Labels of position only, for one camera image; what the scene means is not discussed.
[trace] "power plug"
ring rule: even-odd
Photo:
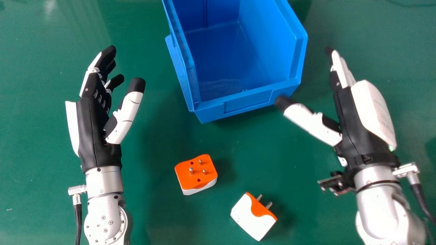
[[[192,195],[217,183],[218,173],[208,154],[177,164],[174,167],[183,195]]]
[[[230,216],[251,237],[260,241],[277,221],[277,217],[268,210],[272,202],[263,206],[259,201],[262,195],[254,198],[246,192],[232,208]]]

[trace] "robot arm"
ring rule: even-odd
[[[345,170],[318,183],[323,191],[330,189],[335,195],[356,192],[356,227],[365,244],[424,244],[423,222],[411,212],[398,181],[407,176],[415,186],[412,189],[417,189],[413,184],[419,183],[419,171],[415,164],[401,166],[392,153],[397,142],[385,100],[370,82],[356,82],[336,50],[326,52],[330,55],[330,86],[340,131],[322,123],[322,114],[317,118],[319,113],[286,97],[279,97],[276,106],[286,118],[334,147]],[[424,200],[422,192],[418,195],[418,200]],[[420,206],[429,214],[425,205]]]
[[[125,210],[121,178],[121,145],[138,111],[145,81],[133,78],[124,99],[109,117],[111,93],[123,75],[107,80],[115,68],[116,49],[109,46],[92,61],[85,73],[78,102],[65,102],[73,150],[81,161],[86,185],[70,187],[76,214],[76,245],[80,244],[82,204],[88,194],[84,231],[90,244],[128,244],[132,220]]]

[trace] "blue storage bin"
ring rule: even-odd
[[[207,123],[272,105],[300,84],[307,33],[286,0],[162,0],[190,112]]]

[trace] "plug pin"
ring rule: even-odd
[[[273,205],[272,202],[269,202],[268,205],[265,206],[266,209],[269,209]]]

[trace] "green surface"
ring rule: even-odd
[[[291,6],[309,35],[294,97],[336,117],[323,52],[326,45],[336,47],[355,78],[371,81],[385,97],[396,153],[403,163],[419,164],[436,213],[433,3],[294,0]],[[279,219],[262,244],[362,244],[354,195],[335,198],[316,184],[341,169],[332,148],[273,107],[200,124],[184,102],[164,42],[168,34],[160,0],[0,1],[0,244],[74,243],[67,188],[85,178],[70,144],[64,101],[77,100],[85,69],[110,44],[118,50],[114,75],[147,80],[122,144],[132,245],[257,244],[230,218],[246,191],[272,201]],[[116,91],[115,103],[126,88]],[[202,153],[214,159],[218,182],[183,196],[173,167]],[[408,188],[405,193],[422,216]]]

